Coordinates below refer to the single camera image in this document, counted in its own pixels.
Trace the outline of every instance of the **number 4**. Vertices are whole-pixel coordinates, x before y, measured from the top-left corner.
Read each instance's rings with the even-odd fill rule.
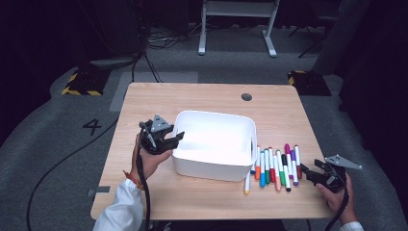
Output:
[[[95,133],[95,129],[102,127],[102,126],[98,126],[98,122],[99,122],[99,120],[94,118],[91,122],[84,124],[84,126],[82,126],[82,127],[83,128],[91,128],[92,131],[90,132],[90,135],[93,136],[93,134]]]

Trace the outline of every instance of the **round hole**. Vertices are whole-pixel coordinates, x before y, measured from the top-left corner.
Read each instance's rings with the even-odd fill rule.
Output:
[[[244,101],[251,101],[252,95],[250,95],[250,94],[248,94],[248,93],[243,93],[243,94],[241,95],[241,98],[242,98]]]

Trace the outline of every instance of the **orange marker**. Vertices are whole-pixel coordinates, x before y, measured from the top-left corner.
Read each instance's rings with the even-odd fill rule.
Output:
[[[257,154],[256,154],[256,162],[255,162],[255,180],[259,180],[261,178],[261,146],[258,145],[256,147]]]

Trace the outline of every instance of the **white sleeve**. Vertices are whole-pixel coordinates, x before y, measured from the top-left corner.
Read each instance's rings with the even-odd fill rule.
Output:
[[[143,219],[140,190],[129,179],[116,189],[115,200],[107,207],[93,226],[99,230],[139,230]]]
[[[359,221],[346,223],[340,228],[340,231],[364,231],[363,226]]]

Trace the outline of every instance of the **black cable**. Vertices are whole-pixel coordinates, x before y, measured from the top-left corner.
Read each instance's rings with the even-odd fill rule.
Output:
[[[150,60],[147,58],[146,52],[144,52],[143,55],[144,55],[144,57],[146,58],[147,64],[149,65],[150,70],[152,71],[153,76],[154,76],[154,78],[156,79],[156,82],[157,82],[157,83],[164,83],[163,80],[160,78],[159,73],[158,73],[158,72],[156,71],[156,69],[154,68],[153,63],[151,63]]]
[[[327,224],[325,231],[329,231],[333,225],[336,223],[336,221],[340,218],[340,216],[342,215],[345,206],[347,206],[348,203],[348,189],[347,189],[347,185],[345,184],[345,181],[343,180],[343,178],[341,176],[338,175],[339,180],[342,182],[343,186],[344,186],[344,196],[343,196],[343,200],[342,200],[342,204],[340,205],[339,211],[337,212],[337,214],[332,218],[332,220]]]
[[[45,177],[47,177],[47,175],[49,173],[51,173],[51,171],[53,171],[55,168],[57,168],[61,163],[63,163],[64,161],[66,161],[69,157],[73,156],[74,154],[78,153],[79,151],[83,150],[84,148],[86,148],[87,146],[89,146],[91,143],[95,142],[96,140],[98,140],[100,137],[102,137],[105,133],[107,133],[112,127],[114,127],[114,125],[117,123],[118,118],[107,128],[105,129],[105,131],[103,131],[101,134],[99,134],[96,138],[94,138],[93,140],[87,142],[85,145],[81,146],[80,148],[76,149],[75,151],[73,151],[72,153],[70,153],[69,155],[65,156],[62,160],[58,161],[56,164],[54,164],[50,169],[48,169],[45,174],[42,175],[42,177],[38,180],[36,186],[34,187],[33,191],[31,192],[30,198],[28,200],[28,205],[27,205],[27,213],[26,213],[26,222],[27,222],[27,229],[29,231],[31,231],[31,222],[30,222],[30,212],[31,212],[31,204],[33,202],[33,198],[34,198],[34,194],[36,193],[37,188],[39,187],[39,185],[41,184],[41,182],[45,179]]]
[[[136,155],[136,167],[138,168],[138,175],[140,178],[140,182],[143,184],[143,189],[144,189],[144,195],[146,198],[146,219],[144,223],[144,230],[148,231],[149,230],[149,223],[150,223],[150,192],[149,192],[149,187],[147,185],[146,177],[144,176],[144,171],[143,171],[143,159],[141,157],[140,151],[142,149],[141,146],[141,137],[143,136],[143,131],[145,130],[145,126],[142,126],[140,129],[139,133],[139,146],[138,146],[138,152]]]

